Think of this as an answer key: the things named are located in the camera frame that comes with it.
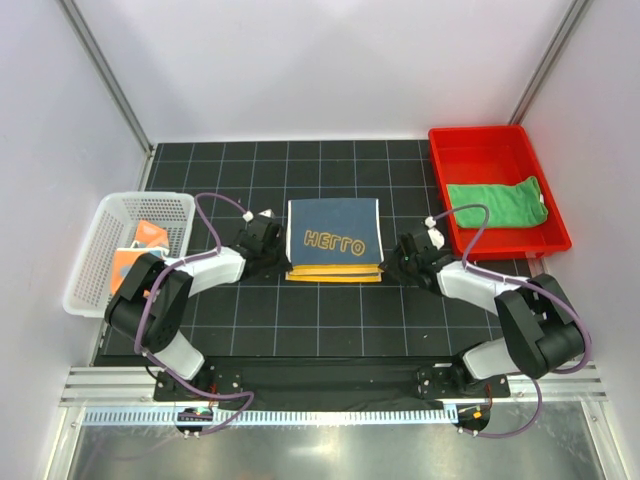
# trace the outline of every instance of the green cloth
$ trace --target green cloth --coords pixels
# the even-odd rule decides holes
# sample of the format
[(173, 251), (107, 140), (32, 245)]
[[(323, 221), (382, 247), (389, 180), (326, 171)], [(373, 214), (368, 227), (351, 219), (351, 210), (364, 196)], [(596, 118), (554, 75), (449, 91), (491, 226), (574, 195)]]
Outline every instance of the green cloth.
[[(536, 177), (512, 187), (507, 185), (447, 185), (453, 208), (482, 203), (489, 207), (488, 228), (529, 228), (544, 223), (548, 210), (540, 201), (540, 186)], [(479, 228), (484, 210), (469, 208), (456, 212), (461, 228)]]

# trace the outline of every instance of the red tray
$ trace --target red tray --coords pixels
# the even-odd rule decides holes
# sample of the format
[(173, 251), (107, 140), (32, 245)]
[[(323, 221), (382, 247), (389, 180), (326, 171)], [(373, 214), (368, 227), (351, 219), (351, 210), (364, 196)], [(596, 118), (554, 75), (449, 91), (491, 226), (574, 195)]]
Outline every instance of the red tray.
[[(500, 183), (515, 185), (534, 175), (544, 195), (549, 217), (534, 228), (488, 228), (469, 255), (472, 260), (538, 258), (571, 248), (569, 234), (524, 128), (518, 125), (434, 128), (429, 131), (431, 159), (448, 209), (447, 184)], [(453, 251), (462, 255), (478, 231), (459, 228), (447, 219)]]

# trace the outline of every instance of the grid line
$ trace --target grid line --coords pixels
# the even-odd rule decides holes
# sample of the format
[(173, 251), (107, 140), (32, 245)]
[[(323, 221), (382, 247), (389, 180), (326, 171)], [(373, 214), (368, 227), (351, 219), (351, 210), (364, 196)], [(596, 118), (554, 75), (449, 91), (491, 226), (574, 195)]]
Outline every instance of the grid line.
[[(196, 325), (195, 328), (232, 328), (229, 327), (228, 325)], [(236, 325), (233, 328), (246, 328), (246, 329), (254, 329), (254, 328), (260, 328), (260, 329), (268, 329), (268, 328), (274, 328), (271, 325)], [(303, 326), (303, 325), (281, 325), (279, 327), (282, 330), (285, 329), (300, 329), (300, 330), (317, 330), (317, 327), (314, 326)], [(357, 327), (353, 327), (350, 325), (323, 325), (321, 328), (323, 329), (346, 329), (346, 330), (353, 330), (354, 328)], [(384, 328), (384, 329), (396, 329), (396, 330), (400, 330), (403, 329), (403, 327), (399, 327), (397, 325), (363, 325), (364, 329), (369, 329), (369, 330), (376, 330), (378, 328)], [(452, 329), (452, 330), (486, 330), (487, 327), (485, 326), (455, 326), (452, 325), (450, 327), (436, 327), (433, 325), (421, 325), (421, 326), (415, 326), (415, 325), (407, 325), (406, 329), (407, 330), (444, 330), (444, 329)]]
[[(322, 142), (318, 146), (318, 198), (322, 196)], [(320, 282), (318, 282), (318, 298), (316, 300), (316, 355), (320, 356)]]
[[(331, 160), (351, 160), (351, 158), (332, 158)], [(421, 159), (420, 158), (401, 158), (401, 159), (391, 159), (391, 162), (419, 162)], [(193, 160), (193, 163), (215, 163), (215, 162), (219, 162), (220, 160)], [(253, 162), (252, 159), (250, 158), (237, 158), (237, 159), (233, 159), (234, 162)], [(271, 158), (271, 159), (265, 159), (265, 161), (268, 162), (285, 162), (284, 159), (278, 159), (278, 158)], [(308, 160), (304, 160), (304, 159), (291, 159), (289, 160), (291, 162), (307, 162)], [(386, 158), (367, 158), (367, 161), (372, 161), (372, 162), (386, 162), (387, 159)], [(187, 163), (188, 160), (164, 160), (162, 163)]]
[[(218, 181), (216, 182), (216, 192), (218, 191), (218, 186), (220, 185), (220, 177), (222, 176), (222, 167), (224, 162), (224, 152), (227, 149), (227, 144), (225, 143), (222, 146), (222, 156), (220, 157), (220, 168), (218, 169)], [(216, 197), (213, 198), (213, 206), (211, 207), (211, 214), (209, 215), (209, 220), (213, 220), (214, 212), (216, 211), (216, 201), (218, 199)], [(204, 244), (204, 251), (209, 251), (209, 241), (211, 240), (211, 232), (207, 234), (207, 240)], [(191, 324), (191, 335), (189, 336), (189, 343), (193, 344), (193, 333), (195, 332), (196, 318), (198, 316), (198, 308), (200, 307), (200, 295), (196, 297), (196, 303), (194, 305), (195, 311), (193, 312), (193, 323)]]
[[(353, 141), (353, 186), (356, 198), (358, 198), (358, 160), (356, 156), (356, 142)], [(362, 305), (362, 283), (358, 285), (360, 295), (360, 343), (362, 344), (362, 356), (364, 357), (364, 307)]]
[[(251, 185), (249, 186), (249, 198), (247, 199), (247, 208), (251, 205), (251, 192), (253, 191), (253, 175), (256, 172), (256, 155), (258, 154), (258, 142), (253, 150), (253, 165), (251, 166)], [(236, 339), (236, 326), (238, 325), (238, 305), (240, 303), (240, 289), (242, 284), (238, 284), (238, 292), (236, 293), (236, 310), (233, 314), (233, 330), (231, 331), (231, 348), (229, 349), (229, 355), (233, 355), (233, 344)]]
[[(334, 189), (341, 189), (341, 188), (353, 188), (353, 187), (333, 187)], [(395, 217), (393, 215), (378, 215), (380, 218), (424, 218), (424, 215), (396, 215)], [(228, 216), (216, 216), (215, 217), (216, 220), (235, 220), (238, 218), (238, 215), (233, 216), (233, 217), (228, 217)], [(278, 220), (284, 220), (286, 217), (286, 215), (275, 215), (274, 217), (275, 219)]]
[[(160, 163), (160, 160), (162, 159), (163, 150), (164, 150), (164, 143), (160, 145), (160, 151), (158, 152), (158, 163)], [(155, 168), (153, 169), (153, 177), (151, 178), (151, 185), (153, 185), (153, 182), (156, 181), (156, 174), (158, 173), (158, 163), (155, 164)]]
[(191, 146), (191, 154), (189, 155), (189, 162), (187, 163), (187, 171), (184, 174), (184, 182), (182, 182), (182, 191), (184, 192), (185, 188), (187, 188), (187, 181), (189, 180), (189, 170), (191, 169), (191, 160), (193, 159), (193, 151), (196, 149), (196, 144), (194, 143)]
[[(258, 162), (267, 162), (267, 161), (268, 161), (268, 162), (273, 162), (273, 160), (258, 160)], [(327, 185), (327, 186), (320, 185), (318, 188), (319, 188), (320, 190), (333, 190), (333, 189), (336, 189), (336, 188), (352, 188), (352, 187), (353, 187), (353, 185), (331, 185), (331, 186), (328, 186), (328, 185)], [(182, 187), (179, 187), (179, 186), (173, 186), (173, 187), (165, 187), (165, 186), (162, 186), (162, 187), (150, 187), (150, 188), (148, 188), (147, 190), (149, 190), (149, 191), (154, 191), (154, 190), (155, 190), (155, 191), (159, 191), (159, 190), (162, 190), (162, 191), (176, 191), (176, 190), (179, 190), (179, 189), (181, 189), (181, 188), (182, 188)], [(213, 185), (209, 185), (209, 186), (201, 186), (201, 185), (198, 185), (197, 187), (192, 187), (192, 188), (193, 188), (194, 190), (211, 190), (212, 188), (216, 188), (216, 187), (215, 187), (215, 186), (213, 186)], [(233, 186), (232, 186), (232, 187), (223, 187), (223, 188), (224, 188), (225, 190), (248, 190), (248, 188), (247, 188), (247, 187), (233, 187)], [(287, 187), (287, 189), (288, 189), (288, 190), (304, 190), (304, 189), (306, 189), (306, 190), (310, 190), (310, 189), (312, 189), (312, 188), (315, 188), (315, 187), (309, 187), (309, 186), (296, 186), (296, 185), (289, 185), (289, 186)], [(360, 185), (358, 188), (360, 188), (360, 189), (367, 189), (367, 188), (370, 188), (370, 189), (372, 189), (372, 188), (380, 189), (380, 188), (389, 188), (389, 185)], [(393, 185), (393, 188), (402, 188), (402, 189), (413, 189), (413, 190), (416, 190), (416, 189), (419, 189), (419, 188), (422, 188), (422, 187), (420, 187), (420, 186), (418, 186), (418, 185)], [(436, 187), (436, 186), (434, 186), (434, 185), (425, 185), (425, 188), (433, 188), (433, 189), (437, 189), (438, 187)], [(255, 187), (251, 187), (251, 189), (252, 189), (252, 190), (282, 190), (282, 187), (279, 187), (279, 186), (278, 186), (278, 187), (269, 187), (269, 186), (256, 185)]]
[[(317, 282), (291, 282), (291, 283), (299, 283), (299, 285), (289, 285), (289, 284), (282, 284), (280, 286), (276, 285), (242, 285), (242, 288), (259, 288), (259, 289), (265, 289), (265, 288), (284, 288), (284, 289), (305, 289), (305, 290), (310, 290), (312, 288), (317, 288), (317, 285), (314, 285), (314, 283)], [(218, 285), (216, 288), (236, 288), (237, 285), (235, 283), (229, 283), (229, 284), (224, 284), (224, 285)], [(355, 286), (353, 286), (353, 284), (339, 284), (339, 285), (330, 285), (330, 284), (324, 284), (322, 285), (322, 288), (357, 288)], [(397, 285), (380, 285), (377, 283), (363, 283), (362, 284), (362, 288), (363, 289), (372, 289), (375, 288), (376, 290), (379, 290), (381, 288), (398, 288)], [(404, 288), (418, 288), (418, 287), (413, 287), (413, 286), (406, 286)]]
[[(422, 158), (422, 147), (420, 146), (420, 142), (418, 142), (418, 149), (420, 150), (420, 157)], [(424, 194), (427, 197), (427, 208), (429, 209), (429, 216), (433, 215), (433, 211), (431, 210), (431, 203), (429, 202), (429, 190), (427, 190), (427, 175), (424, 171), (424, 160), (420, 162), (420, 166), (422, 167), (422, 179), (424, 180)], [(447, 343), (449, 344), (449, 355), (453, 355), (453, 348), (451, 348), (451, 335), (449, 335), (449, 323), (447, 321), (447, 306), (445, 305), (444, 298), (442, 298), (442, 312), (444, 317), (444, 325), (447, 328)]]
[[(284, 187), (282, 194), (282, 217), (284, 218), (284, 212), (287, 208), (287, 174), (289, 173), (289, 148), (291, 146), (291, 142), (287, 142), (287, 157), (285, 159), (284, 164)], [(282, 275), (278, 276), (278, 286), (276, 290), (276, 323), (275, 323), (275, 331), (273, 332), (273, 356), (276, 356), (276, 345), (278, 343), (278, 312), (280, 311), (280, 283), (282, 280)]]
[[(387, 150), (387, 171), (389, 172), (389, 190), (391, 193), (391, 213), (395, 217), (396, 210), (393, 201), (393, 180), (391, 179), (391, 162), (389, 161), (389, 142), (385, 140), (384, 142), (385, 149)], [(396, 220), (393, 219), (393, 236), (394, 240), (398, 241), (398, 227), (396, 226)], [(402, 286), (398, 286), (400, 290), (400, 308), (402, 310), (402, 328), (404, 330), (404, 352), (405, 355), (409, 355), (409, 342), (407, 340), (407, 319), (404, 315), (404, 293), (402, 292)]]

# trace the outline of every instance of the white plastic basket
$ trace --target white plastic basket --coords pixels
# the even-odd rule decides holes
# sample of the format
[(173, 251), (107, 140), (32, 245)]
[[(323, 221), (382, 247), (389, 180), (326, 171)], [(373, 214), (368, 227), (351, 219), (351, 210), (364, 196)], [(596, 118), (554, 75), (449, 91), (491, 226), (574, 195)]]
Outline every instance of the white plastic basket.
[(129, 247), (140, 220), (167, 230), (171, 257), (187, 252), (195, 202), (191, 195), (173, 192), (114, 193), (100, 202), (62, 300), (73, 315), (102, 317), (111, 298), (109, 284), (113, 255)]

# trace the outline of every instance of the purple cable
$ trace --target purple cable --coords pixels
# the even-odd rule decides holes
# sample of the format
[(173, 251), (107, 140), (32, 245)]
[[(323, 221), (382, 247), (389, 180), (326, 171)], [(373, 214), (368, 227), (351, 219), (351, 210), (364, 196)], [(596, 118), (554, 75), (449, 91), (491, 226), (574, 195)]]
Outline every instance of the purple cable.
[[(465, 248), (462, 254), (463, 268), (465, 270), (469, 270), (475, 273), (478, 276), (488, 278), (489, 280), (501, 281), (504, 283), (510, 283), (511, 285), (516, 285), (518, 287), (528, 288), (529, 290), (536, 292), (538, 295), (542, 295), (543, 297), (548, 298), (553, 303), (555, 303), (560, 308), (562, 308), (564, 311), (566, 311), (575, 322), (576, 327), (580, 331), (580, 335), (582, 335), (582, 339), (584, 341), (584, 355), (582, 356), (582, 359), (580, 360), (580, 362), (578, 362), (577, 365), (570, 368), (565, 368), (562, 370), (556, 369), (554, 370), (554, 373), (569, 374), (569, 373), (575, 373), (579, 370), (582, 370), (591, 359), (591, 349), (592, 349), (591, 335), (589, 334), (589, 330), (587, 329), (587, 326), (584, 324), (580, 316), (576, 313), (576, 311), (573, 308), (567, 305), (564, 301), (562, 301), (562, 299), (558, 298), (556, 295), (546, 291), (543, 288), (538, 287), (537, 285), (533, 285), (532, 283), (529, 283), (529, 282), (523, 282), (522, 280), (519, 280), (517, 278), (512, 278), (506, 275), (500, 275), (498, 273), (489, 272), (482, 268), (478, 268), (475, 265), (471, 265), (468, 262), (467, 258), (469, 257), (469, 253), (471, 252), (473, 247), (476, 245), (476, 243), (478, 243), (478, 240), (480, 240), (480, 237), (482, 236), (485, 229), (487, 228), (487, 225), (489, 224), (489, 215), (490, 215), (489, 208), (486, 205), (483, 205), (481, 203), (470, 203), (468, 205), (462, 205), (460, 207), (452, 208), (451, 210), (447, 210), (446, 212), (443, 212), (432, 218), (434, 221), (438, 221), (444, 217), (454, 214), (460, 210), (465, 210), (467, 208), (482, 208), (484, 210), (484, 220), (482, 222), (482, 225), (480, 226), (476, 234), (473, 236), (473, 238), (471, 239), (471, 242), (469, 242), (469, 245), (467, 245), (467, 248)], [(542, 412), (542, 403), (543, 403), (542, 391), (540, 390), (540, 385), (538, 385), (538, 382), (533, 378), (531, 379), (531, 381), (533, 382), (533, 385), (536, 389), (536, 393), (538, 395), (538, 404), (536, 407), (536, 411), (533, 414), (533, 417), (525, 425), (523, 425), (517, 430), (514, 430), (513, 432), (507, 432), (507, 433), (482, 433), (482, 432), (475, 433), (466, 428), (462, 429), (462, 431), (470, 435), (474, 435), (475, 433), (476, 436), (482, 437), (482, 438), (500, 439), (500, 438), (509, 438), (515, 435), (519, 435), (520, 433), (525, 432), (526, 430), (531, 428), (531, 426), (536, 422), (536, 420), (540, 416), (540, 413)]]
[[(247, 213), (247, 210), (242, 205), (240, 205), (239, 203), (231, 200), (228, 197), (225, 197), (224, 195), (220, 195), (219, 193), (207, 192), (207, 193), (199, 193), (198, 195), (195, 196), (196, 210), (198, 211), (198, 214), (202, 218), (203, 222), (205, 223), (205, 225), (207, 226), (207, 228), (209, 229), (211, 234), (213, 235), (213, 238), (216, 241), (216, 246), (214, 247), (213, 250), (211, 250), (209, 252), (201, 253), (201, 254), (198, 254), (198, 255), (191, 255), (189, 257), (183, 258), (182, 260), (180, 260), (178, 262), (174, 262), (173, 264), (167, 266), (160, 273), (160, 275), (158, 275), (158, 278), (156, 278), (155, 282), (153, 283), (153, 286), (151, 287), (151, 291), (149, 292), (149, 296), (147, 297), (147, 301), (146, 301), (144, 309), (142, 311), (142, 316), (140, 317), (140, 324), (138, 325), (138, 331), (136, 332), (136, 339), (135, 339), (135, 343), (134, 343), (134, 351), (136, 353), (142, 353), (143, 355), (145, 355), (142, 352), (141, 341), (142, 341), (142, 337), (143, 337), (144, 332), (145, 332), (145, 327), (146, 327), (147, 321), (149, 319), (149, 312), (151, 311), (151, 306), (153, 305), (153, 299), (156, 297), (158, 289), (160, 288), (160, 285), (162, 284), (162, 281), (164, 280), (164, 278), (166, 278), (166, 276), (171, 271), (175, 270), (179, 266), (186, 265), (186, 264), (194, 262), (196, 260), (204, 260), (204, 259), (207, 259), (207, 258), (214, 257), (221, 251), (222, 246), (221, 246), (221, 242), (220, 242), (220, 237), (218, 236), (218, 232), (216, 232), (215, 228), (213, 228), (213, 225), (211, 225), (211, 222), (209, 222), (209, 219), (207, 218), (206, 214), (204, 213), (204, 210), (200, 206), (199, 200), (201, 198), (205, 198), (205, 197), (219, 198), (220, 200), (224, 200), (225, 202), (228, 202), (231, 205), (233, 205), (234, 207), (236, 207), (238, 210), (240, 210), (240, 212), (243, 215), (245, 213)], [(154, 357), (150, 353), (146, 353), (145, 356), (152, 363), (154, 363), (158, 367), (164, 369), (180, 385), (182, 385), (184, 388), (186, 388), (190, 392), (195, 393), (196, 395), (199, 395), (199, 396), (205, 397), (205, 398), (209, 398), (211, 400), (217, 400), (217, 401), (239, 400), (239, 399), (242, 399), (242, 398), (246, 398), (247, 399), (247, 401), (242, 405), (242, 407), (240, 407), (240, 409), (238, 409), (238, 411), (235, 412), (231, 417), (226, 419), (220, 425), (216, 425), (215, 427), (213, 427), (213, 428), (211, 428), (209, 430), (206, 430), (205, 432), (202, 432), (202, 435), (209, 435), (211, 433), (215, 433), (215, 432), (218, 432), (218, 431), (222, 430), (227, 425), (229, 425), (233, 420), (238, 418), (238, 416), (240, 416), (242, 414), (242, 412), (244, 412), (247, 408), (249, 408), (249, 405), (251, 404), (251, 402), (253, 402), (253, 398), (254, 398), (253, 392), (241, 392), (241, 393), (233, 393), (233, 394), (228, 394), (228, 395), (222, 395), (222, 394), (215, 394), (215, 393), (204, 392), (202, 390), (199, 390), (199, 389), (195, 388), (194, 386), (190, 385), (180, 375), (178, 375), (176, 372), (174, 372), (169, 367), (164, 365), (160, 360), (158, 360), (156, 357)]]
[[(178, 267), (180, 267), (182, 265), (186, 265), (186, 264), (188, 264), (190, 262), (194, 262), (196, 260), (204, 260), (204, 259), (207, 259), (207, 258), (214, 257), (214, 256), (218, 255), (220, 253), (221, 249), (222, 249), (220, 236), (218, 235), (218, 232), (216, 232), (215, 228), (213, 228), (213, 225), (211, 225), (211, 222), (207, 218), (207, 215), (204, 213), (204, 210), (200, 206), (199, 200), (201, 198), (205, 198), (205, 197), (219, 198), (220, 200), (224, 200), (225, 202), (228, 202), (231, 205), (233, 205), (234, 207), (236, 207), (238, 210), (240, 210), (240, 212), (243, 215), (245, 213), (247, 213), (247, 210), (242, 205), (240, 205), (239, 203), (231, 200), (228, 197), (225, 197), (224, 195), (220, 195), (219, 193), (206, 192), (206, 193), (199, 193), (198, 195), (195, 196), (196, 210), (198, 211), (198, 215), (200, 215), (200, 217), (202, 218), (202, 221), (204, 222), (204, 224), (209, 229), (209, 232), (211, 232), (211, 235), (213, 235), (213, 238), (215, 239), (216, 245), (215, 245), (214, 249), (209, 251), (209, 252), (201, 253), (201, 254), (198, 254), (198, 255), (191, 255), (189, 257), (185, 257), (182, 260), (174, 262), (173, 264), (167, 266), (164, 270), (162, 270), (162, 272), (160, 272), (160, 275), (158, 275), (158, 278), (156, 278), (155, 282), (153, 283), (153, 286), (151, 287), (151, 291), (149, 292), (149, 296), (147, 297), (147, 301), (146, 301), (144, 309), (142, 311), (142, 316), (140, 317), (140, 324), (138, 325), (138, 330), (136, 332), (136, 338), (135, 338), (135, 343), (134, 343), (134, 347), (133, 347), (134, 351), (136, 353), (138, 353), (138, 354), (142, 353), (143, 355), (145, 355), (142, 352), (142, 344), (141, 344), (142, 337), (144, 335), (145, 327), (146, 327), (147, 321), (149, 319), (149, 312), (151, 311), (151, 307), (153, 305), (153, 300), (155, 299), (155, 297), (156, 297), (156, 295), (158, 293), (158, 289), (160, 288), (160, 285), (162, 284), (163, 280), (167, 277), (167, 275), (169, 273), (171, 273), (176, 268), (178, 268)], [(199, 389), (195, 388), (194, 386), (190, 385), (180, 375), (178, 375), (176, 372), (174, 372), (173, 370), (168, 368), (166, 365), (164, 365), (160, 360), (158, 360), (152, 354), (146, 353), (145, 356), (152, 363), (154, 363), (158, 367), (164, 369), (169, 375), (171, 375), (171, 377), (173, 377), (173, 379), (175, 381), (177, 381), (184, 388), (186, 388), (187, 390), (189, 390), (189, 391), (191, 391), (191, 392), (193, 392), (193, 393), (195, 393), (195, 394), (197, 394), (197, 395), (199, 395), (201, 397), (205, 397), (205, 398), (209, 398), (211, 400), (217, 400), (217, 401), (240, 400), (242, 398), (246, 398), (247, 399), (244, 402), (244, 404), (233, 415), (231, 415), (229, 418), (227, 418), (224, 422), (220, 423), (219, 425), (216, 425), (216, 426), (214, 426), (214, 427), (212, 427), (210, 429), (207, 429), (207, 430), (203, 430), (202, 432), (200, 432), (200, 436), (210, 435), (212, 433), (219, 432), (223, 428), (227, 427), (231, 422), (233, 422), (243, 412), (245, 412), (249, 408), (251, 403), (253, 402), (253, 399), (254, 399), (253, 392), (241, 392), (241, 393), (233, 393), (233, 394), (229, 394), (229, 395), (220, 395), (220, 394), (204, 392), (202, 390), (199, 390)], [(157, 443), (156, 445), (154, 445), (153, 447), (151, 447), (150, 449), (148, 449), (147, 451), (145, 451), (144, 453), (141, 453), (141, 454), (130, 455), (130, 456), (114, 456), (114, 455), (110, 455), (110, 458), (112, 458), (113, 460), (119, 460), (119, 461), (138, 460), (138, 459), (148, 455), (149, 453), (154, 452), (158, 448), (166, 445), (170, 441), (173, 441), (174, 439), (177, 439), (177, 438), (183, 438), (183, 437), (180, 437), (180, 436), (169, 437), (169, 438)], [(98, 445), (95, 447), (94, 451), (91, 453), (91, 456), (89, 457), (89, 460), (87, 461), (87, 464), (85, 465), (80, 478), (84, 479), (86, 477), (86, 475), (88, 474), (88, 471), (91, 469), (91, 466), (92, 466), (93, 462), (95, 461), (95, 458), (96, 458), (98, 453), (108, 454), (108, 452), (105, 452), (102, 449), (102, 443), (103, 443), (103, 441), (99, 442)]]
[(451, 215), (452, 213), (455, 213), (467, 208), (482, 208), (485, 212), (485, 216), (484, 216), (484, 221), (482, 222), (482, 225), (478, 229), (478, 232), (473, 236), (473, 238), (471, 239), (471, 242), (469, 242), (469, 245), (467, 245), (467, 248), (464, 250), (464, 253), (462, 254), (462, 266), (465, 268), (465, 270), (469, 270), (475, 273), (476, 275), (488, 278), (489, 280), (497, 280), (504, 283), (510, 283), (511, 285), (516, 285), (518, 287), (528, 288), (529, 290), (536, 292), (538, 295), (542, 295), (543, 297), (548, 298), (557, 306), (562, 308), (565, 312), (567, 312), (575, 322), (576, 327), (580, 331), (580, 335), (582, 335), (582, 339), (584, 341), (584, 355), (582, 356), (582, 359), (580, 359), (577, 365), (570, 368), (565, 368), (565, 369), (556, 369), (554, 370), (554, 373), (569, 374), (569, 373), (575, 373), (582, 370), (585, 367), (585, 365), (589, 363), (589, 360), (591, 360), (591, 351), (592, 351), (591, 335), (589, 334), (589, 330), (585, 325), (584, 321), (580, 318), (580, 316), (576, 313), (576, 311), (573, 308), (571, 308), (564, 301), (562, 301), (562, 299), (558, 298), (553, 293), (548, 292), (547, 290), (540, 288), (537, 285), (533, 285), (532, 283), (529, 283), (529, 282), (523, 282), (522, 280), (519, 280), (517, 278), (512, 278), (507, 275), (500, 275), (499, 273), (486, 271), (482, 268), (476, 267), (475, 265), (471, 265), (467, 260), (469, 253), (471, 252), (471, 249), (473, 249), (476, 243), (478, 243), (478, 240), (480, 239), (485, 229), (487, 228), (487, 224), (489, 223), (489, 208), (487, 208), (486, 205), (482, 205), (480, 203), (471, 203), (469, 205), (463, 205), (461, 207), (456, 207), (451, 210), (447, 210), (446, 212), (433, 217), (433, 220), (438, 221), (448, 215)]

